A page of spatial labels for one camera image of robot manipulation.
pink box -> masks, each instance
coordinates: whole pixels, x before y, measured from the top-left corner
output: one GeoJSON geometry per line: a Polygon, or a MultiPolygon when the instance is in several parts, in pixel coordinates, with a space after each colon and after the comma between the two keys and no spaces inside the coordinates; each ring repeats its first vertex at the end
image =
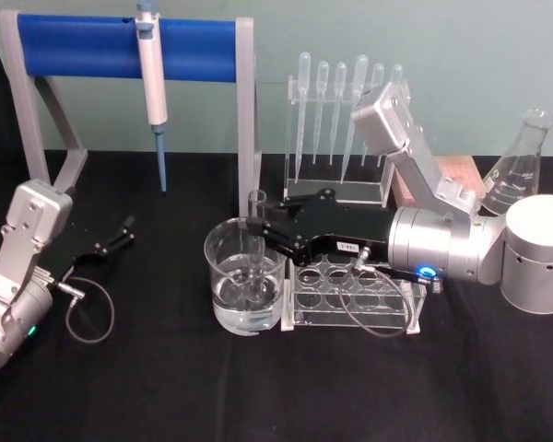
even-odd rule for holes
{"type": "MultiPolygon", "coordinates": [[[[436,161],[439,163],[439,167],[445,176],[475,191],[478,198],[483,198],[485,196],[486,187],[483,185],[483,180],[481,180],[481,176],[479,176],[479,171],[472,157],[468,155],[436,157],[436,161]]],[[[391,188],[394,191],[395,203],[398,207],[418,206],[397,170],[391,181],[391,188]]]]}

glass flask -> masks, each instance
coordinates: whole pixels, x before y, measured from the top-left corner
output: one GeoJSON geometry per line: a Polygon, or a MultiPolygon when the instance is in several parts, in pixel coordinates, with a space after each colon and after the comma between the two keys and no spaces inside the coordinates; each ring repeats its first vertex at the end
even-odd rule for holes
{"type": "Polygon", "coordinates": [[[483,180],[487,193],[481,204],[492,214],[505,214],[518,200],[537,193],[541,148],[552,127],[551,113],[539,109],[524,113],[514,143],[483,180]]]}

black tablecloth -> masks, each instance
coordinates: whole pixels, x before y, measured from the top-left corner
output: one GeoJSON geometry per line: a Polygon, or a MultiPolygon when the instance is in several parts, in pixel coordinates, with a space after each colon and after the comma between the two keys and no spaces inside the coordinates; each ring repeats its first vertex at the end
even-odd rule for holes
{"type": "MultiPolygon", "coordinates": [[[[61,155],[51,154],[56,167],[61,155]]],[[[494,159],[479,158],[485,171],[494,159]]],[[[102,270],[117,310],[111,338],[85,346],[54,307],[0,370],[0,441],[553,440],[553,316],[509,307],[497,287],[447,284],[422,333],[377,340],[357,329],[234,336],[215,321],[203,241],[233,213],[236,158],[90,153],[47,268],[134,215],[136,243],[102,270]]],[[[541,191],[553,192],[553,158],[541,191]]],[[[277,196],[283,158],[265,156],[277,196]]],[[[0,157],[0,226],[24,161],[0,157]]]]}

transfer pipette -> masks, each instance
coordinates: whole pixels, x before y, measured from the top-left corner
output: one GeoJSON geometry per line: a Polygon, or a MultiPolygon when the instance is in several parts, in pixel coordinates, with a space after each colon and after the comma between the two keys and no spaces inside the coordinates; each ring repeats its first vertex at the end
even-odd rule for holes
{"type": "Polygon", "coordinates": [[[317,155],[317,146],[320,144],[320,131],[322,130],[322,110],[324,109],[325,90],[328,87],[328,62],[320,62],[317,66],[317,102],[315,103],[315,123],[313,124],[313,164],[317,155]]]}
{"type": "Polygon", "coordinates": [[[310,88],[310,69],[312,57],[308,52],[299,56],[299,74],[297,75],[297,90],[299,91],[299,117],[297,119],[297,146],[295,148],[295,182],[299,179],[301,156],[303,155],[303,131],[305,129],[305,106],[307,92],[310,88]]]}
{"type": "MultiPolygon", "coordinates": [[[[371,83],[369,84],[369,87],[371,89],[375,87],[379,87],[383,83],[383,77],[385,75],[385,66],[383,66],[381,63],[375,64],[375,66],[372,67],[372,74],[371,74],[371,83]]],[[[365,165],[365,158],[367,156],[367,151],[369,150],[369,147],[367,146],[366,142],[362,142],[362,160],[360,161],[360,165],[365,165]]]]}
{"type": "Polygon", "coordinates": [[[347,83],[347,66],[340,62],[335,67],[334,79],[334,111],[332,113],[332,128],[330,129],[330,166],[334,155],[335,136],[338,132],[338,119],[340,118],[340,106],[344,97],[344,86],[347,83]]]}
{"type": "MultiPolygon", "coordinates": [[[[369,59],[366,55],[359,55],[357,63],[354,66],[354,76],[352,77],[352,106],[360,100],[362,89],[365,86],[365,77],[367,76],[367,66],[369,59]]],[[[350,161],[350,151],[352,150],[352,140],[354,139],[354,122],[352,121],[352,110],[348,118],[347,145],[344,148],[342,158],[342,174],[340,175],[340,184],[344,182],[344,176],[347,173],[348,162],[350,161]]]]}
{"type": "Polygon", "coordinates": [[[391,68],[391,75],[389,76],[389,81],[396,83],[397,85],[402,82],[402,77],[404,76],[404,68],[401,64],[394,64],[394,67],[391,68]]]}

glass beaker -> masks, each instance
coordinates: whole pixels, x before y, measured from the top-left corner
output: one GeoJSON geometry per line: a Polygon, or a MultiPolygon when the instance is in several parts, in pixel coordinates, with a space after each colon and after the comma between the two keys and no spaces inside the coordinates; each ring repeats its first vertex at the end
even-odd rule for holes
{"type": "Polygon", "coordinates": [[[231,218],[206,237],[213,310],[227,331],[251,336],[272,329],[283,308],[287,258],[253,237],[246,218],[231,218]],[[258,241],[263,254],[259,255],[258,241]]]}
{"type": "Polygon", "coordinates": [[[505,214],[518,200],[536,195],[541,148],[552,127],[551,113],[539,109],[524,113],[516,140],[483,179],[487,193],[481,205],[492,214],[505,214]]]}

